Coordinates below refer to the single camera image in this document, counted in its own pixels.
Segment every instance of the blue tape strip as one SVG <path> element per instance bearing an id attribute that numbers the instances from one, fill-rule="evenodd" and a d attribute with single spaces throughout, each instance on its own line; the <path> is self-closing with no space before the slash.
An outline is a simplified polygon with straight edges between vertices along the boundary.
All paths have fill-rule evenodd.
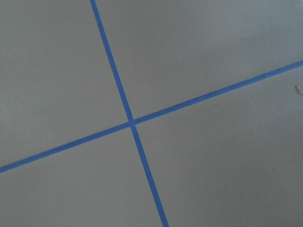
<path id="1" fill-rule="evenodd" d="M 131 112 L 131 109 L 129 108 L 129 104 L 128 104 L 126 94 L 124 92 L 123 85 L 122 85 L 122 82 L 121 82 L 121 79 L 120 79 L 120 76 L 119 76 L 119 73 L 118 73 L 118 70 L 117 70 L 117 67 L 116 67 L 116 63 L 115 63 L 113 54 L 112 54 L 112 52 L 110 50 L 110 47 L 109 47 L 109 43 L 108 43 L 108 40 L 107 40 L 107 37 L 106 37 L 106 34 L 105 34 L 105 30 L 104 30 L 104 27 L 103 27 L 103 24 L 102 24 L 102 21 L 101 21 L 101 18 L 100 18 L 100 14 L 99 14 L 96 2 L 95 2 L 95 0 L 91 0 L 90 3 L 91 3 L 91 6 L 93 8 L 93 11 L 94 11 L 95 19 L 96 19 L 96 22 L 97 22 L 97 25 L 98 25 L 98 28 L 99 28 L 99 32 L 100 32 L 100 35 L 101 35 L 101 38 L 102 38 L 102 41 L 103 41 L 103 45 L 104 45 L 104 48 L 105 48 L 105 51 L 106 51 L 106 54 L 107 54 L 107 58 L 108 58 L 110 67 L 111 67 L 112 72 L 114 74 L 116 85 L 117 85 L 118 91 L 120 93 L 120 97 L 122 99 L 122 103 L 123 103 L 123 106 L 124 106 L 124 109 L 125 109 L 125 112 L 126 112 L 127 119 L 133 121 L 134 119 L 133 119 L 133 116 L 132 116 L 132 112 Z"/>
<path id="2" fill-rule="evenodd" d="M 144 171 L 145 171 L 145 175 L 146 175 L 148 184 L 150 186 L 151 193 L 152 193 L 153 199 L 155 201 L 155 204 L 156 204 L 156 207 L 157 207 L 162 225 L 163 225 L 163 227 L 169 227 L 169 223 L 167 221 L 167 218 L 166 218 L 166 215 L 165 215 L 165 212 L 164 212 L 164 208 L 163 208 L 163 205 L 162 205 L 161 200 L 160 200 L 160 196 L 159 196 L 158 191 L 157 191 L 156 184 L 155 184 L 155 182 L 153 180 L 153 177 L 152 177 L 151 169 L 150 169 L 150 167 L 148 165 L 148 162 L 147 162 L 147 159 L 146 159 L 146 155 L 145 155 L 145 152 L 144 152 L 144 149 L 143 149 L 140 137 L 139 137 L 139 133 L 138 133 L 137 128 L 134 124 L 131 125 L 131 129 L 132 129 L 132 133 L 133 133 L 133 136 L 134 136 L 134 141 L 136 143 L 136 146 L 137 146 L 137 149 L 138 149 L 138 152 L 139 152 L 139 156 L 140 156 L 140 159 L 141 159 Z"/>
<path id="3" fill-rule="evenodd" d="M 161 200 L 160 200 L 157 188 L 156 188 L 156 184 L 154 182 L 150 167 L 149 167 L 147 159 L 146 159 L 146 155 L 145 155 L 145 152 L 144 152 L 144 149 L 143 149 L 140 137 L 139 137 L 139 133 L 138 133 L 137 128 L 134 123 L 133 115 L 132 115 L 131 109 L 129 107 L 127 98 L 126 98 L 126 94 L 124 92 L 124 88 L 123 88 L 123 85 L 122 85 L 122 82 L 121 82 L 121 79 L 120 79 L 120 76 L 119 76 L 119 73 L 118 73 L 118 70 L 116 67 L 116 63 L 114 61 L 113 54 L 110 50 L 110 46 L 109 46 L 109 43 L 107 40 L 107 36 L 106 36 L 105 30 L 104 30 L 104 27 L 103 27 L 103 24 L 101 21 L 101 17 L 100 17 L 96 2 L 95 2 L 95 0 L 90 0 L 90 2 L 91 2 L 91 6 L 93 8 L 93 11 L 94 11 L 95 19 L 96 19 L 96 22 L 97 22 L 97 25 L 99 28 L 99 32 L 100 32 L 100 35 L 101 35 L 101 38 L 103 41 L 103 45 L 104 45 L 104 48 L 105 48 L 105 51 L 106 51 L 106 54 L 108 57 L 108 61 L 109 61 L 110 67 L 112 68 L 112 71 L 114 74 L 116 85 L 117 85 L 117 88 L 119 90 L 119 93 L 120 93 L 120 96 L 122 99 L 122 103 L 123 103 L 123 106 L 124 106 L 124 109 L 126 112 L 127 119 L 131 126 L 134 141 L 136 143 L 138 153 L 139 153 L 139 156 L 140 156 L 140 159 L 141 159 L 144 171 L 145 171 L 145 175 L 146 175 L 148 184 L 150 186 L 151 193 L 154 198 L 162 225 L 163 225 L 163 227 L 169 227 L 169 224 L 168 224 L 168 221 L 167 221 L 167 218 L 166 218 L 166 215 L 165 215 L 165 212 L 164 212 L 164 209 L 163 209 L 163 206 L 162 206 L 162 203 L 161 203 Z"/>
<path id="4" fill-rule="evenodd" d="M 44 157 L 47 157 L 47 156 L 50 156 L 50 155 L 53 155 L 53 154 L 57 154 L 57 153 L 59 153 L 59 152 L 62 152 L 62 151 L 64 151 L 64 150 L 67 150 L 67 149 L 69 149 L 69 148 L 78 146 L 78 145 L 83 144 L 83 143 L 87 143 L 87 142 L 89 142 L 89 141 L 92 141 L 92 140 L 101 138 L 101 137 L 103 137 L 103 136 L 109 135 L 109 134 L 111 134 L 111 133 L 114 133 L 114 132 L 116 132 L 116 131 L 120 131 L 120 130 L 125 129 L 125 128 L 128 128 L 128 127 L 130 127 L 130 125 L 129 125 L 128 122 L 127 122 L 127 123 L 123 123 L 123 124 L 117 125 L 117 126 L 115 126 L 115 127 L 112 127 L 112 128 L 109 128 L 109 129 L 106 129 L 106 130 L 103 130 L 103 131 L 94 133 L 94 134 L 92 134 L 92 135 L 83 137 L 83 138 L 81 138 L 81 139 L 72 141 L 72 142 L 70 142 L 70 143 L 61 145 L 61 146 L 56 147 L 56 148 L 53 148 L 53 149 L 51 149 L 51 150 L 47 150 L 47 151 L 45 151 L 45 152 L 42 152 L 42 153 L 39 153 L 39 154 L 30 156 L 30 157 L 24 158 L 24 159 L 19 160 L 19 161 L 17 161 L 17 162 L 13 162 L 13 163 L 8 164 L 8 165 L 6 165 L 6 166 L 0 167 L 0 173 L 6 172 L 6 171 L 8 171 L 8 170 L 17 168 L 17 167 L 22 166 L 22 165 L 25 165 L 25 164 L 28 164 L 28 163 L 30 163 L 30 162 L 37 161 L 37 160 L 42 159 L 42 158 L 44 158 Z"/>
<path id="5" fill-rule="evenodd" d="M 199 97 L 196 97 L 196 98 L 187 100 L 187 101 L 185 101 L 185 102 L 182 102 L 182 103 L 179 103 L 179 104 L 176 104 L 176 105 L 167 107 L 167 108 L 165 108 L 165 109 L 162 109 L 162 110 L 153 112 L 153 113 L 148 114 L 148 115 L 146 115 L 146 116 L 139 117 L 139 118 L 137 118 L 137 119 L 134 120 L 134 123 L 135 123 L 135 124 L 139 124 L 139 123 L 148 121 L 148 120 L 150 120 L 150 119 L 153 119 L 153 118 L 156 118 L 156 117 L 160 117 L 160 116 L 165 115 L 165 114 L 169 114 L 169 113 L 171 113 L 171 112 L 173 112 L 173 111 L 182 109 L 182 108 L 187 107 L 187 106 L 189 106 L 189 105 L 193 105 L 193 104 L 202 102 L 202 101 L 204 101 L 204 100 L 207 100 L 207 99 L 210 99 L 210 98 L 213 98 L 213 97 L 222 95 L 222 94 L 224 94 L 224 93 L 227 93 L 227 92 L 236 90 L 236 89 L 238 89 L 238 88 L 241 88 L 241 87 L 244 87 L 244 86 L 247 86 L 247 85 L 256 83 L 256 82 L 258 82 L 258 81 L 267 79 L 267 78 L 269 78 L 269 77 L 273 77 L 273 76 L 276 76 L 276 75 L 278 75 L 278 74 L 281 74 L 281 73 L 284 73 L 284 72 L 287 72 L 287 71 L 290 71 L 290 70 L 299 68 L 299 67 L 301 67 L 301 66 L 303 66 L 303 61 L 298 61 L 298 62 L 296 62 L 296 63 L 293 63 L 293 64 L 290 64 L 290 65 L 284 66 L 284 67 L 282 67 L 282 68 L 279 68 L 279 69 L 277 69 L 277 70 L 273 70 L 273 71 L 264 73 L 264 74 L 262 74 L 262 75 L 253 77 L 253 78 L 251 78 L 251 79 L 247 79 L 247 80 L 241 81 L 241 82 L 239 82 L 239 83 L 230 85 L 230 86 L 228 86 L 228 87 L 224 87 L 224 88 L 221 88 L 221 89 L 219 89 L 219 90 L 216 90 L 216 91 L 207 93 L 207 94 L 205 94 L 205 95 L 202 95 L 202 96 L 199 96 Z"/>

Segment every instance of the small white speck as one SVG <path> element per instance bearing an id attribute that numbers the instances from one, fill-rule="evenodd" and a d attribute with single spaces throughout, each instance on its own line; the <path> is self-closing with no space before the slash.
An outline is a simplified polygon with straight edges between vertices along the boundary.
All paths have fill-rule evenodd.
<path id="1" fill-rule="evenodd" d="M 296 85 L 294 86 L 294 88 L 295 88 L 295 91 L 296 91 L 299 95 L 303 95 L 303 92 L 301 91 L 299 85 L 296 84 Z"/>

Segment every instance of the gray surface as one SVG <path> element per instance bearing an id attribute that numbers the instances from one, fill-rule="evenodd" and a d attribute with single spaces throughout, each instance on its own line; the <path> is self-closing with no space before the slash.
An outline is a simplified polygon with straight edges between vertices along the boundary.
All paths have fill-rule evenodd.
<path id="1" fill-rule="evenodd" d="M 302 59 L 300 0 L 97 0 L 135 117 Z"/>
<path id="2" fill-rule="evenodd" d="M 126 121 L 89 1 L 1 1 L 0 166 Z"/>
<path id="3" fill-rule="evenodd" d="M 303 225 L 303 69 L 138 125 L 172 227 Z"/>
<path id="4" fill-rule="evenodd" d="M 129 129 L 0 174 L 6 227 L 160 227 Z"/>

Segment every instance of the blue painter's tape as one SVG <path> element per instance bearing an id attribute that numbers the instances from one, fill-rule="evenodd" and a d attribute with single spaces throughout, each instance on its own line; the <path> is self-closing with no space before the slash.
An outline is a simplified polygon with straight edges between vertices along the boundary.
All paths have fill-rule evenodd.
<path id="1" fill-rule="evenodd" d="M 132 133 L 133 133 L 133 136 L 134 136 L 134 141 L 136 143 L 136 146 L 137 146 L 137 149 L 138 149 L 138 152 L 139 152 L 139 156 L 140 156 L 140 159 L 141 159 L 144 171 L 145 171 L 145 175 L 146 175 L 148 184 L 151 188 L 151 193 L 152 193 L 153 199 L 155 201 L 155 204 L 156 204 L 156 207 L 157 207 L 162 225 L 163 225 L 163 227 L 169 227 L 169 223 L 167 221 L 167 218 L 166 218 L 166 215 L 165 215 L 165 212 L 164 212 L 164 208 L 162 206 L 162 203 L 161 203 L 158 191 L 157 191 L 156 184 L 153 180 L 151 169 L 148 165 L 146 155 L 145 155 L 145 152 L 144 152 L 144 149 L 143 149 L 140 137 L 139 137 L 139 133 L 137 131 L 137 128 L 136 128 L 135 124 L 131 124 L 131 129 L 132 129 Z"/>
<path id="2" fill-rule="evenodd" d="M 96 19 L 96 22 L 97 22 L 97 25 L 99 28 L 99 32 L 100 32 L 100 35 L 101 35 L 101 38 L 103 41 L 103 45 L 104 45 L 105 51 L 107 53 L 108 61 L 109 61 L 110 67 L 112 68 L 112 71 L 114 74 L 116 85 L 117 85 L 117 88 L 118 88 L 120 96 L 121 96 L 121 100 L 122 100 L 122 103 L 123 103 L 123 106 L 124 106 L 124 109 L 126 112 L 127 119 L 129 121 L 131 129 L 132 129 L 134 141 L 136 143 L 136 146 L 137 146 L 137 149 L 139 152 L 139 156 L 140 156 L 140 159 L 141 159 L 144 171 L 145 171 L 145 175 L 147 177 L 147 181 L 150 186 L 151 193 L 154 198 L 162 225 L 163 225 L 163 227 L 169 227 L 169 224 L 168 224 L 168 221 L 167 221 L 167 218 L 166 218 L 166 215 L 165 215 L 165 212 L 164 212 L 164 209 L 163 209 L 163 206 L 162 206 L 162 203 L 161 203 L 161 200 L 160 200 L 157 188 L 156 188 L 156 184 L 153 180 L 152 173 L 151 173 L 150 167 L 149 167 L 147 159 L 146 159 L 146 155 L 145 155 L 137 128 L 134 124 L 133 115 L 132 115 L 131 109 L 129 107 L 127 98 L 126 98 L 126 94 L 124 92 L 124 88 L 123 88 L 123 85 L 122 85 L 122 82 L 121 82 L 121 79 L 120 79 L 120 76 L 119 76 L 119 73 L 118 73 L 118 70 L 116 67 L 116 63 L 114 61 L 113 54 L 110 50 L 110 46 L 109 46 L 109 43 L 108 43 L 108 40 L 106 37 L 106 33 L 105 33 L 105 30 L 104 30 L 104 27 L 103 27 L 103 24 L 101 21 L 101 17 L 100 17 L 96 2 L 95 2 L 95 0 L 90 0 L 90 2 L 91 2 L 91 6 L 93 8 L 93 11 L 94 11 L 95 19 Z"/>
<path id="3" fill-rule="evenodd" d="M 53 149 L 51 149 L 51 150 L 47 150 L 47 151 L 45 151 L 45 152 L 42 152 L 42 153 L 39 153 L 39 154 L 30 156 L 30 157 L 24 158 L 24 159 L 19 160 L 19 161 L 17 161 L 17 162 L 10 163 L 10 164 L 8 164 L 8 165 L 6 165 L 6 166 L 0 167 L 0 173 L 6 172 L 6 171 L 8 171 L 8 170 L 17 168 L 17 167 L 22 166 L 22 165 L 25 165 L 25 164 L 28 164 L 28 163 L 30 163 L 30 162 L 37 161 L 37 160 L 42 159 L 42 158 L 44 158 L 44 157 L 47 157 L 47 156 L 50 156 L 50 155 L 53 155 L 53 154 L 62 152 L 62 151 L 64 151 L 64 150 L 67 150 L 67 149 L 69 149 L 69 148 L 73 148 L 73 147 L 78 146 L 78 145 L 80 145 L 80 144 L 87 143 L 87 142 L 89 142 L 89 141 L 92 141 L 92 140 L 101 138 L 101 137 L 103 137 L 103 136 L 109 135 L 109 134 L 114 133 L 114 132 L 116 132 L 116 131 L 120 131 L 120 130 L 122 130 L 122 129 L 128 128 L 129 126 L 130 126 L 130 125 L 129 125 L 128 122 L 127 122 L 127 123 L 123 123 L 123 124 L 117 125 L 117 126 L 115 126 L 115 127 L 112 127 L 112 128 L 109 128 L 109 129 L 106 129 L 106 130 L 103 130 L 103 131 L 94 133 L 94 134 L 92 134 L 92 135 L 83 137 L 83 138 L 81 138 L 81 139 L 72 141 L 72 142 L 70 142 L 70 143 L 61 145 L 61 146 L 56 147 L 56 148 L 53 148 Z"/>
<path id="4" fill-rule="evenodd" d="M 204 101 L 204 100 L 207 100 L 207 99 L 210 99 L 210 98 L 213 98 L 213 97 L 222 95 L 222 94 L 224 94 L 224 93 L 227 93 L 227 92 L 230 92 L 230 91 L 239 89 L 239 88 L 241 88 L 241 87 L 244 87 L 244 86 L 247 86 L 247 85 L 256 83 L 256 82 L 258 82 L 258 81 L 267 79 L 267 78 L 269 78 L 269 77 L 273 77 L 273 76 L 276 76 L 276 75 L 278 75 L 278 74 L 281 74 L 281 73 L 284 73 L 284 72 L 287 72 L 287 71 L 290 71 L 290 70 L 294 70 L 294 69 L 299 68 L 299 67 L 301 67 L 301 66 L 303 66 L 303 61 L 298 61 L 298 62 L 296 62 L 296 63 L 293 63 L 293 64 L 290 64 L 290 65 L 284 66 L 284 67 L 282 67 L 282 68 L 279 68 L 279 69 L 277 69 L 277 70 L 273 70 L 273 71 L 264 73 L 264 74 L 262 74 L 262 75 L 253 77 L 253 78 L 251 78 L 251 79 L 247 79 L 247 80 L 241 81 L 241 82 L 239 82 L 239 83 L 230 85 L 230 86 L 228 86 L 228 87 L 224 87 L 224 88 L 221 88 L 221 89 L 219 89 L 219 90 L 216 90 L 216 91 L 207 93 L 207 94 L 205 94 L 205 95 L 202 95 L 202 96 L 199 96 L 199 97 L 196 97 L 196 98 L 187 100 L 187 101 L 185 101 L 185 102 L 182 102 L 182 103 L 179 103 L 179 104 L 176 104 L 176 105 L 167 107 L 167 108 L 165 108 L 165 109 L 162 109 L 162 110 L 153 112 L 153 113 L 148 114 L 148 115 L 146 115 L 146 116 L 139 117 L 139 118 L 137 118 L 137 119 L 134 120 L 134 123 L 135 123 L 135 124 L 139 124 L 139 123 L 142 123 L 142 122 L 151 120 L 151 119 L 153 119 L 153 118 L 160 117 L 160 116 L 165 115 L 165 114 L 169 114 L 169 113 L 171 113 L 171 112 L 173 112 L 173 111 L 182 109 L 182 108 L 187 107 L 187 106 L 189 106 L 189 105 L 193 105 L 193 104 L 202 102 L 202 101 Z"/>
<path id="5" fill-rule="evenodd" d="M 127 119 L 129 121 L 133 121 L 134 120 L 133 115 L 132 115 L 131 109 L 129 107 L 127 98 L 126 98 L 126 94 L 124 92 L 124 88 L 123 88 L 123 85 L 122 85 L 122 82 L 121 82 L 121 79 L 120 79 L 120 76 L 119 76 L 119 73 L 118 73 L 118 70 L 117 70 L 117 67 L 116 67 L 116 63 L 115 63 L 113 54 L 110 50 L 110 46 L 109 46 L 109 43 L 108 43 L 108 40 L 107 40 L 107 37 L 106 37 L 106 34 L 105 34 L 105 30 L 104 30 L 104 27 L 103 27 L 103 24 L 102 24 L 102 20 L 101 20 L 96 2 L 95 2 L 95 0 L 91 0 L 90 2 L 91 2 L 92 9 L 94 11 L 95 19 L 96 19 L 97 26 L 98 26 L 98 29 L 99 29 L 99 32 L 100 32 L 100 35 L 101 35 L 101 38 L 102 38 L 102 42 L 103 42 L 103 45 L 104 45 L 104 48 L 105 48 L 105 51 L 106 51 L 106 54 L 107 54 L 107 58 L 108 58 L 110 67 L 112 68 L 112 72 L 114 74 L 116 85 L 117 85 L 118 91 L 120 93 L 120 97 L 122 99 L 122 103 L 123 103 L 123 106 L 124 106 L 124 109 L 125 109 L 125 112 L 126 112 Z"/>

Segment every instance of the blue line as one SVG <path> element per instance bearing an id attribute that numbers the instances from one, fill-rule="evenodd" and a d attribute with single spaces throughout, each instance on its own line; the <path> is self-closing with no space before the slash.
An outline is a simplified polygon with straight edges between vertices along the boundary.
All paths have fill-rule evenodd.
<path id="1" fill-rule="evenodd" d="M 17 162 L 10 163 L 10 164 L 8 164 L 6 166 L 0 167 L 0 173 L 6 172 L 8 170 L 17 168 L 19 166 L 22 166 L 22 165 L 25 165 L 25 164 L 28 164 L 28 163 L 31 163 L 31 162 L 34 162 L 34 161 L 37 161 L 37 160 L 42 159 L 44 157 L 57 154 L 59 152 L 62 152 L 62 151 L 67 150 L 69 148 L 78 146 L 80 144 L 87 143 L 89 141 L 101 138 L 103 136 L 109 135 L 109 134 L 114 133 L 116 131 L 120 131 L 122 129 L 128 128 L 129 126 L 130 125 L 129 125 L 128 122 L 127 123 L 123 123 L 123 124 L 117 125 L 115 127 L 112 127 L 112 128 L 109 128 L 109 129 L 106 129 L 106 130 L 94 133 L 92 135 L 83 137 L 81 139 L 78 139 L 78 140 L 66 143 L 66 144 L 61 145 L 59 147 L 53 148 L 51 150 L 47 150 L 45 152 L 42 152 L 42 153 L 30 156 L 30 157 L 24 158 L 24 159 L 19 160 Z"/>
<path id="2" fill-rule="evenodd" d="M 189 106 L 189 105 L 193 105 L 193 104 L 196 104 L 196 103 L 205 101 L 205 100 L 207 100 L 207 99 L 210 99 L 210 98 L 213 98 L 213 97 L 222 95 L 222 94 L 224 94 L 224 93 L 227 93 L 227 92 L 230 92 L 230 91 L 239 89 L 239 88 L 241 88 L 241 87 L 244 87 L 244 86 L 247 86 L 247 85 L 256 83 L 256 82 L 258 82 L 258 81 L 267 79 L 267 78 L 269 78 L 269 77 L 273 77 L 273 76 L 276 76 L 276 75 L 278 75 L 278 74 L 281 74 L 281 73 L 284 73 L 284 72 L 287 72 L 287 71 L 290 71 L 290 70 L 299 68 L 299 67 L 301 67 L 301 66 L 303 66 L 303 61 L 298 61 L 298 62 L 296 62 L 296 63 L 293 63 L 293 64 L 290 64 L 290 65 L 284 66 L 284 67 L 282 67 L 282 68 L 279 68 L 279 69 L 277 69 L 277 70 L 273 70 L 273 71 L 264 73 L 264 74 L 262 74 L 262 75 L 253 77 L 253 78 L 251 78 L 251 79 L 243 80 L 243 81 L 241 81 L 241 82 L 239 82 L 239 83 L 230 85 L 230 86 L 228 86 L 228 87 L 221 88 L 221 89 L 219 89 L 219 90 L 216 90 L 216 91 L 207 93 L 207 94 L 205 94 L 205 95 L 202 95 L 202 96 L 199 96 L 199 97 L 196 97 L 196 98 L 187 100 L 187 101 L 185 101 L 185 102 L 182 102 L 182 103 L 179 103 L 179 104 L 176 104 L 176 105 L 167 107 L 167 108 L 165 108 L 165 109 L 162 109 L 162 110 L 153 112 L 153 113 L 151 113 L 151 114 L 148 114 L 148 115 L 139 117 L 139 118 L 137 118 L 137 119 L 134 120 L 134 123 L 135 123 L 135 124 L 139 124 L 139 123 L 142 123 L 142 122 L 151 120 L 151 119 L 153 119 L 153 118 L 160 117 L 160 116 L 165 115 L 165 114 L 169 114 L 169 113 L 171 113 L 171 112 L 173 112 L 173 111 L 182 109 L 182 108 L 187 107 L 187 106 Z"/>
<path id="3" fill-rule="evenodd" d="M 163 209 L 163 206 L 162 206 L 162 203 L 161 203 L 158 191 L 157 191 L 156 184 L 155 184 L 155 182 L 153 180 L 153 177 L 152 177 L 151 169 L 150 169 L 150 167 L 148 165 L 148 162 L 147 162 L 147 159 L 146 159 L 146 155 L 145 155 L 145 152 L 144 152 L 144 149 L 143 149 L 140 137 L 139 137 L 139 133 L 138 133 L 137 128 L 134 124 L 131 125 L 131 129 L 132 129 L 132 133 L 133 133 L 133 136 L 134 136 L 134 140 L 135 140 L 137 149 L 139 151 L 139 156 L 140 156 L 141 162 L 143 164 L 143 168 L 144 168 L 144 171 L 145 171 L 145 174 L 146 174 L 146 177 L 147 177 L 148 184 L 151 188 L 151 193 L 153 195 L 153 199 L 155 201 L 159 216 L 161 218 L 162 225 L 164 227 L 169 227 L 169 224 L 168 224 L 168 221 L 166 219 L 166 215 L 165 215 L 165 212 L 164 212 L 164 209 Z"/>
<path id="4" fill-rule="evenodd" d="M 118 70 L 117 70 L 117 67 L 116 67 L 116 63 L 115 63 L 113 54 L 112 54 L 112 52 L 110 50 L 110 47 L 109 47 L 109 43 L 108 43 L 108 40 L 107 40 L 107 37 L 106 37 L 106 34 L 105 34 L 105 30 L 104 30 L 104 27 L 103 27 L 103 24 L 102 24 L 102 21 L 101 21 L 101 18 L 100 18 L 100 14 L 99 14 L 96 2 L 95 2 L 95 0 L 91 0 L 90 3 L 91 3 L 91 6 L 93 8 L 93 11 L 94 11 L 94 15 L 95 15 L 96 22 L 97 22 L 97 25 L 98 25 L 98 28 L 99 28 L 99 32 L 100 32 L 100 35 L 101 35 L 101 38 L 102 38 L 102 41 L 103 41 L 103 45 L 104 45 L 104 48 L 105 48 L 105 51 L 106 51 L 106 54 L 107 54 L 107 58 L 108 58 L 110 67 L 112 68 L 112 72 L 114 74 L 116 85 L 117 85 L 117 88 L 119 90 L 120 97 L 122 99 L 122 103 L 123 103 L 123 106 L 124 106 L 124 109 L 125 109 L 125 112 L 126 112 L 127 119 L 133 121 L 134 119 L 133 119 L 133 116 L 132 116 L 132 112 L 131 112 L 131 109 L 129 108 L 129 104 L 128 104 L 126 94 L 124 92 L 123 85 L 122 85 L 122 82 L 121 82 L 121 79 L 120 79 L 120 76 L 119 76 L 119 73 L 118 73 Z"/>
<path id="5" fill-rule="evenodd" d="M 138 153 L 139 153 L 139 156 L 140 156 L 140 159 L 141 159 L 144 171 L 145 171 L 145 175 L 146 175 L 148 184 L 150 186 L 151 193 L 154 198 L 162 225 L 163 225 L 163 227 L 169 227 L 169 224 L 168 224 L 168 221 L 167 221 L 167 218 L 166 218 L 166 215 L 165 215 L 165 212 L 164 212 L 164 209 L 163 209 L 163 206 L 162 206 L 162 203 L 161 203 L 161 200 L 160 200 L 157 188 L 156 188 L 156 184 L 154 182 L 150 167 L 149 167 L 147 159 L 146 159 L 146 155 L 145 155 L 145 152 L 144 152 L 144 149 L 143 149 L 140 137 L 139 137 L 139 133 L 138 133 L 136 125 L 134 123 L 133 115 L 132 115 L 131 109 L 129 107 L 127 98 L 126 98 L 126 94 L 124 92 L 124 88 L 123 88 L 123 85 L 122 85 L 122 82 L 121 82 L 121 79 L 120 79 L 120 76 L 119 76 L 119 73 L 118 73 L 118 70 L 116 67 L 116 63 L 114 61 L 113 54 L 110 50 L 110 46 L 109 46 L 109 43 L 108 43 L 108 40 L 106 37 L 106 33 L 105 33 L 105 30 L 104 30 L 104 27 L 103 27 L 103 24 L 101 21 L 101 17 L 100 17 L 96 2 L 95 2 L 95 0 L 90 0 L 90 2 L 91 2 L 91 6 L 93 8 L 93 11 L 94 11 L 95 19 L 96 19 L 96 22 L 97 22 L 97 25 L 99 28 L 99 32 L 100 32 L 100 35 L 101 35 L 101 38 L 103 41 L 103 45 L 104 45 L 105 51 L 107 53 L 108 61 L 109 61 L 110 67 L 112 68 L 112 71 L 114 74 L 116 85 L 117 85 L 117 88 L 118 88 L 120 96 L 121 96 L 121 100 L 122 100 L 122 103 L 123 103 L 123 106 L 124 106 L 124 109 L 126 112 L 126 116 L 127 116 L 127 119 L 129 121 L 131 130 L 132 130 L 134 141 L 136 143 Z"/>

